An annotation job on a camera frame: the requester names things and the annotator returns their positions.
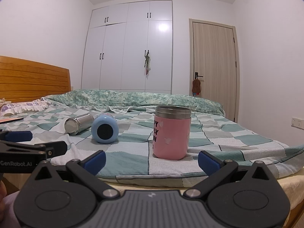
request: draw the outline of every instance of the pink insulated jar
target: pink insulated jar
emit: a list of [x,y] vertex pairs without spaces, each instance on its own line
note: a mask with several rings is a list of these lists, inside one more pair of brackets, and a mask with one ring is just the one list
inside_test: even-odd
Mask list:
[[153,153],[156,157],[180,160],[186,156],[191,110],[180,106],[158,106],[154,116]]

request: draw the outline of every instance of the door frame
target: door frame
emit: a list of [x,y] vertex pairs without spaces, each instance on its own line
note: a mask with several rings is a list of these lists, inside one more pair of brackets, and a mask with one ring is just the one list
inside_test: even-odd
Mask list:
[[238,47],[238,38],[235,26],[220,24],[210,21],[202,21],[189,19],[189,29],[190,29],[190,85],[189,85],[189,94],[192,96],[192,81],[194,80],[194,37],[193,37],[193,23],[202,23],[208,25],[222,26],[230,28],[233,31],[234,37],[234,49],[235,49],[235,59],[237,62],[237,93],[235,100],[235,122],[238,122],[239,117],[239,105],[240,105],[240,58],[239,58],[239,47]]

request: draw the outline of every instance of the blue bottle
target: blue bottle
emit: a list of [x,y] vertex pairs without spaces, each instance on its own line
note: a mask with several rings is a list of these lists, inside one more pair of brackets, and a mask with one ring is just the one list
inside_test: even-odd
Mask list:
[[102,144],[110,144],[118,137],[118,124],[114,117],[103,114],[97,117],[92,124],[94,140]]

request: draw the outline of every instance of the wall outlet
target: wall outlet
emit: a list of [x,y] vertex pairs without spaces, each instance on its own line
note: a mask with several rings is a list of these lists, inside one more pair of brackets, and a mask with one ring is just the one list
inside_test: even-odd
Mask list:
[[291,119],[291,126],[304,129],[304,119],[299,119],[299,118],[293,117]]

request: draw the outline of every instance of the floral pillow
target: floral pillow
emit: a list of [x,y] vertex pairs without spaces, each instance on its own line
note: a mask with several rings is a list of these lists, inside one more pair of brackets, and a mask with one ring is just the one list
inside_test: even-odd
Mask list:
[[46,109],[48,106],[49,105],[47,102],[41,100],[35,100],[32,102],[5,104],[0,108],[0,117],[11,116],[18,113],[38,112]]

